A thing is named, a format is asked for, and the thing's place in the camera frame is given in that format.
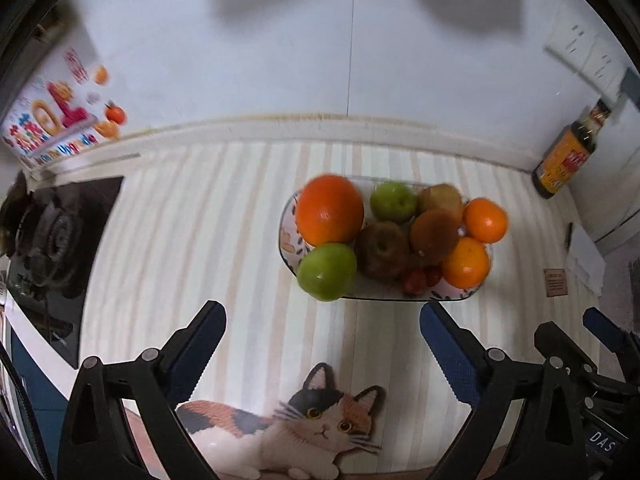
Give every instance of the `fruit bowl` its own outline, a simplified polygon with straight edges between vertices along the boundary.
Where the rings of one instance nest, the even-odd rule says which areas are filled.
[[[375,222],[376,219],[369,206],[369,199],[377,184],[386,182],[388,179],[360,176],[348,177],[348,179],[358,188],[362,196],[362,201],[364,202],[364,225],[366,226],[369,223]],[[428,186],[428,184],[419,182],[404,182],[404,184],[412,188],[416,193]],[[287,201],[280,218],[278,234],[280,256],[294,276],[296,275],[302,258],[313,249],[313,246],[310,246],[302,239],[296,227],[296,204],[299,193],[300,191],[295,192]],[[460,234],[464,234],[464,228],[461,228]],[[486,245],[486,250],[489,255],[489,260],[492,261],[493,253],[490,244]],[[367,278],[358,272],[351,284],[350,290],[343,297],[349,300],[371,301],[461,301],[472,296],[481,286],[482,283],[473,288],[460,289],[449,285],[445,280],[440,280],[437,285],[427,288],[424,294],[409,297],[402,292],[402,286],[398,282],[379,282]]]

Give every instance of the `wall trim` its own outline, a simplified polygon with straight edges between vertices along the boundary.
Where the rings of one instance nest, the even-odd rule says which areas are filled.
[[[33,170],[35,180],[80,170],[151,150],[226,140],[333,140],[414,148],[475,158],[531,171],[540,158],[529,150],[409,121],[333,114],[263,115],[168,126],[128,135]]]

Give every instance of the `wall switch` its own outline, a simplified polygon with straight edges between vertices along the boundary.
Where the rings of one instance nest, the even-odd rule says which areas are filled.
[[[562,6],[545,46],[576,72],[580,72],[595,41],[596,33],[587,26],[586,20],[567,6]]]
[[[580,74],[600,92],[613,85],[620,89],[626,66],[616,57],[615,49],[602,38],[596,38],[593,47],[580,70]]]

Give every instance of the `blue cabinet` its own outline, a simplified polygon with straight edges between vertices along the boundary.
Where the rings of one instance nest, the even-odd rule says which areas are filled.
[[[11,334],[11,357],[33,405],[38,427],[51,468],[58,468],[58,447],[65,418],[66,399],[47,379],[14,332]]]

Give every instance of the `cat eye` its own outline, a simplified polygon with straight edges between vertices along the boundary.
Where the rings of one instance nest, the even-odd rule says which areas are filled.
[[[338,430],[343,433],[349,433],[353,424],[351,424],[348,420],[343,420],[340,424],[338,424]]]
[[[310,418],[311,420],[316,420],[322,416],[322,412],[317,408],[309,408],[306,410],[306,418]]]

